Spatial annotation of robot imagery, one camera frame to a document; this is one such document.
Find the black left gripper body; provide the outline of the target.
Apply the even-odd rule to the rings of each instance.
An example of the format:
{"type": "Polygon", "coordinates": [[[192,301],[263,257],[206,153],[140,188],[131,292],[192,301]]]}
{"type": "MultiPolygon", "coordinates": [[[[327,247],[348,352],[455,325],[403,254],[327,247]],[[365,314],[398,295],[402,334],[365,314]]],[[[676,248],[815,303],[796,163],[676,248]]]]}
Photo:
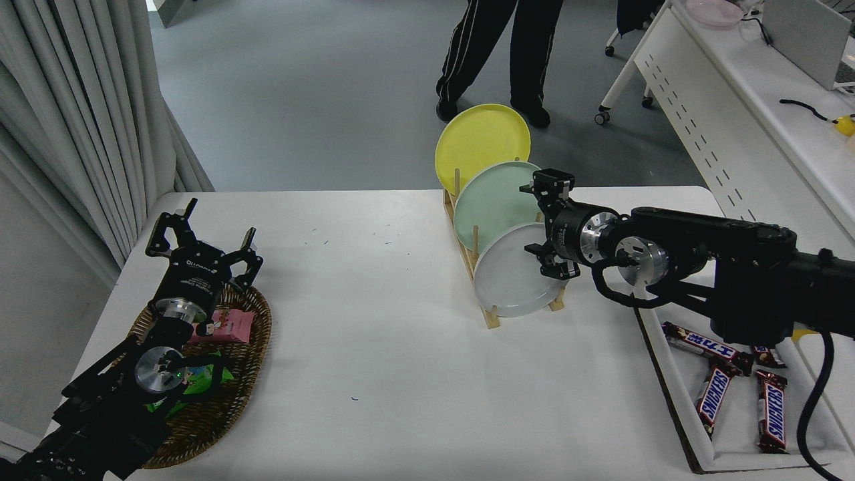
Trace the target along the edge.
{"type": "Polygon", "coordinates": [[[226,253],[206,243],[194,243],[172,250],[168,270],[155,292],[155,302],[183,299],[213,313],[222,297],[231,268],[226,253]]]}

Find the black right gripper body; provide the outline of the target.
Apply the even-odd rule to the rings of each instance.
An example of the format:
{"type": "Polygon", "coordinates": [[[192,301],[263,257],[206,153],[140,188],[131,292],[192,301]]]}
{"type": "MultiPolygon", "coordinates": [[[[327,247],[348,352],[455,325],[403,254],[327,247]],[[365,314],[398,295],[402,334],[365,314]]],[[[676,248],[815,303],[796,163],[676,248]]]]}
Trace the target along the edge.
{"type": "Polygon", "coordinates": [[[592,205],[571,200],[555,200],[544,208],[547,238],[556,254],[578,264],[590,265],[580,248],[582,228],[592,216],[592,205]]]}

